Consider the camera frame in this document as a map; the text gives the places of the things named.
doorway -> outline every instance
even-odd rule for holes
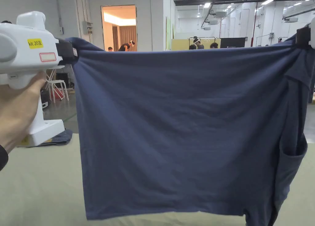
[[[134,41],[130,51],[137,51],[137,20],[135,5],[102,6],[104,50],[118,51],[124,43]]]

white sticker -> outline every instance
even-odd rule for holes
[[[50,61],[56,61],[56,55],[55,53],[39,53],[40,60],[42,62],[50,62]]]
[[[78,53],[77,53],[76,48],[72,48],[72,49],[74,50],[74,55],[75,55],[75,56],[78,56]]]

yellow label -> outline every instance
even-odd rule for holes
[[[26,136],[22,141],[21,141],[21,145],[23,146],[28,146],[30,144],[28,136]]]
[[[32,39],[28,39],[28,46],[31,49],[38,49],[38,48],[43,48],[43,44],[42,44],[42,40],[40,38],[32,38]]]

shorts pocket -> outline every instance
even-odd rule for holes
[[[307,151],[307,142],[304,134],[299,140],[296,155],[287,155],[285,147],[280,147],[279,162],[275,181],[275,207],[279,211],[282,203],[288,196],[290,184],[297,174],[300,164]]]

red pole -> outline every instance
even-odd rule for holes
[[[221,24],[222,24],[222,19],[220,21],[220,33],[219,33],[219,38],[221,38]]]
[[[255,20],[254,20],[254,30],[253,30],[253,37],[252,37],[252,40],[251,40],[251,42],[250,42],[250,47],[253,47],[253,43],[254,43],[254,33],[255,33],[255,25],[256,25],[257,6],[258,6],[258,2],[256,3]]]

